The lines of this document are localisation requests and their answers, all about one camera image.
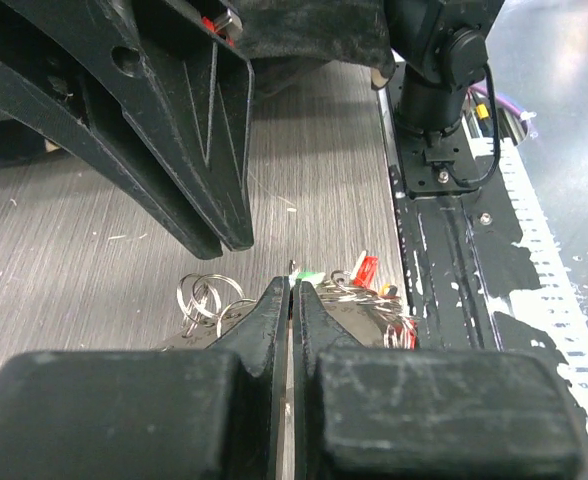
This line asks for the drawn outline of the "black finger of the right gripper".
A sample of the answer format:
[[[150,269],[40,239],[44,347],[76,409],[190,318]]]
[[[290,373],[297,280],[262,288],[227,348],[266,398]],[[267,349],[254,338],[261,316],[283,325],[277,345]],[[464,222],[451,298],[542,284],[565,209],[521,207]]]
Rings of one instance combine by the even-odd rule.
[[[14,69],[22,59],[0,57],[0,111],[32,128],[85,161],[135,200],[192,255],[211,260],[222,255],[216,235],[141,142],[119,120],[99,121],[104,109],[90,104],[85,125],[34,76]]]
[[[78,61],[214,235],[254,243],[246,159],[250,62],[210,29],[219,1],[10,1],[8,7]]]

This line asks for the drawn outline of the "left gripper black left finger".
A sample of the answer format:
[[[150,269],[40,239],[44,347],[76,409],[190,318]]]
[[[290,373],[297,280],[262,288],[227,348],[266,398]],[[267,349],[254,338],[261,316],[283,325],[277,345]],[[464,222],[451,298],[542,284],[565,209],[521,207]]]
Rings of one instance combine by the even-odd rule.
[[[0,479],[272,479],[290,285],[204,349],[34,351],[0,369]]]

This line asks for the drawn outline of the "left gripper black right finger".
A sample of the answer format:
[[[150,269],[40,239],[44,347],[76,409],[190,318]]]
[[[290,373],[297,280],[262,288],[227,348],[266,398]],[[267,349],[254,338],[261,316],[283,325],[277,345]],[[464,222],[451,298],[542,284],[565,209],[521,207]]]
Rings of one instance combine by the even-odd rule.
[[[299,479],[582,479],[584,425],[540,359],[361,345],[301,282],[292,297]]]

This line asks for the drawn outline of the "metal keyring disc with rings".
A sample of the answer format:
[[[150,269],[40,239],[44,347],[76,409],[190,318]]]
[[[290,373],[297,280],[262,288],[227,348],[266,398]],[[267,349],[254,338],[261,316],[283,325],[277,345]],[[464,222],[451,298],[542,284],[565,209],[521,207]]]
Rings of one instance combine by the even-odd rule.
[[[289,276],[294,285],[296,269]],[[336,270],[325,274],[316,286],[308,282],[318,295],[322,307],[361,344],[369,347],[411,350],[418,343],[417,319],[396,295],[393,285],[382,292],[352,283],[348,272]],[[155,347],[160,351],[173,349],[204,349],[229,333],[258,306],[247,297],[238,282],[219,274],[188,274],[179,280],[176,299],[182,314],[179,332]]]

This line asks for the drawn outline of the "red key tag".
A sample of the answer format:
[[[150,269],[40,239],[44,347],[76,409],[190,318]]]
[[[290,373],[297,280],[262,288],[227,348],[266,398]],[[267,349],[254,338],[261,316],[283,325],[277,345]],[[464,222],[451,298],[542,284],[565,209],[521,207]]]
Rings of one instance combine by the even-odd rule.
[[[376,256],[361,255],[352,272],[352,283],[359,287],[370,288],[378,269]]]

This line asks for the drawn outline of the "green key tag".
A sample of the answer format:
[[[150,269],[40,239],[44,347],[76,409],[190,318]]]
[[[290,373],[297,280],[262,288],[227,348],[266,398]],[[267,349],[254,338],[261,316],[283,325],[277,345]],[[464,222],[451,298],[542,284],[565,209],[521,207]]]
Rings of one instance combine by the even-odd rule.
[[[325,280],[324,272],[301,271],[297,277],[301,282],[308,282],[313,286],[321,284]]]

